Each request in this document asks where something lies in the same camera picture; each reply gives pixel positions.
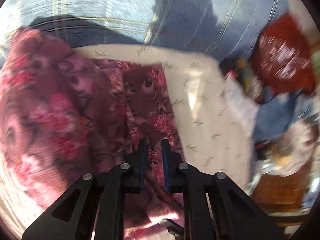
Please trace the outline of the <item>pink floral garment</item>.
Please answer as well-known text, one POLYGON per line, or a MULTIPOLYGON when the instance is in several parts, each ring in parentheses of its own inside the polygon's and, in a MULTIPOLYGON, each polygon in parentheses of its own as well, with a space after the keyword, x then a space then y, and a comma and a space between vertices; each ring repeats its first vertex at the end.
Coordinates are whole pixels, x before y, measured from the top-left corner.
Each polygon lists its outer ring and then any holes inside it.
POLYGON ((29 226, 81 175, 100 175, 148 142, 144 189, 125 200, 125 238, 171 219, 183 198, 167 193, 161 140, 182 152, 164 69, 90 59, 44 31, 21 28, 1 70, 1 215, 29 226))

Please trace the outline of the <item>blue denim clothing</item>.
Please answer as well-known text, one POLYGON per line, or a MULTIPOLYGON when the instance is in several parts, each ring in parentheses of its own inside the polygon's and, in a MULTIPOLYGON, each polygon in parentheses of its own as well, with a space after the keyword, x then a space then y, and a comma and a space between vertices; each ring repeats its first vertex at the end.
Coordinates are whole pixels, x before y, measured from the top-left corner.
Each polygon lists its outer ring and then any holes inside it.
POLYGON ((299 119, 315 114, 314 100, 314 96, 300 89, 276 95, 270 87, 265 87, 252 135, 254 143, 277 139, 299 119))

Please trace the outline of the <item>cream leaf-print sheet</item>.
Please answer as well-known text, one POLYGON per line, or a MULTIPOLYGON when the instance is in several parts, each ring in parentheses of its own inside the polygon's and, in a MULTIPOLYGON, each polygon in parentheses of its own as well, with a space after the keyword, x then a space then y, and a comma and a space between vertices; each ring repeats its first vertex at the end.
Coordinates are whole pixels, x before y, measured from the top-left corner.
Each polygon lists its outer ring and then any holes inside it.
POLYGON ((201 172, 225 172, 239 187, 246 188, 250 144, 227 107, 224 78, 216 59, 132 44, 100 44, 77 51, 95 59, 161 63, 186 161, 201 172))

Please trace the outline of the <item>white cloth piece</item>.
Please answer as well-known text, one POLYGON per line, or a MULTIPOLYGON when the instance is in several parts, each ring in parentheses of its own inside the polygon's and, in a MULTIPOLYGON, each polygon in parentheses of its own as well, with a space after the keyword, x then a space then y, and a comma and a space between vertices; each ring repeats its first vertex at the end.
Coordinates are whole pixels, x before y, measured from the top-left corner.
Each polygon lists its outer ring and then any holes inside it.
POLYGON ((224 97, 230 112, 244 130, 247 138, 251 138, 255 128, 259 105, 245 95, 242 87, 232 76, 225 79, 224 97))

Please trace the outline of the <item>red plastic bag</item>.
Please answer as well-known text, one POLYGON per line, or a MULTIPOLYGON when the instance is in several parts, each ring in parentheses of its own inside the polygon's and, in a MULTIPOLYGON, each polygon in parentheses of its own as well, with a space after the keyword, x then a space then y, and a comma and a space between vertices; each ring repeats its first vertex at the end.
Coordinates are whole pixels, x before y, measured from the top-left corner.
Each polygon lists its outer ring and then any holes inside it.
POLYGON ((316 88, 309 46, 290 14, 261 32, 252 57, 253 72, 275 94, 316 88))

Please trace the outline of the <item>blue plaid bedsheet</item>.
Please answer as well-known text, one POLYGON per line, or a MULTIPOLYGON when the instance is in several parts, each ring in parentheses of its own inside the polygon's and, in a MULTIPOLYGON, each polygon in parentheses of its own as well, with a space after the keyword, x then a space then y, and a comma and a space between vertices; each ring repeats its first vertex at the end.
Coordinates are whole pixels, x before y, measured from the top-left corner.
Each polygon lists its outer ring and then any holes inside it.
POLYGON ((1 61, 22 26, 73 48, 128 43, 249 57, 261 30, 288 9, 287 0, 4 0, 1 61))

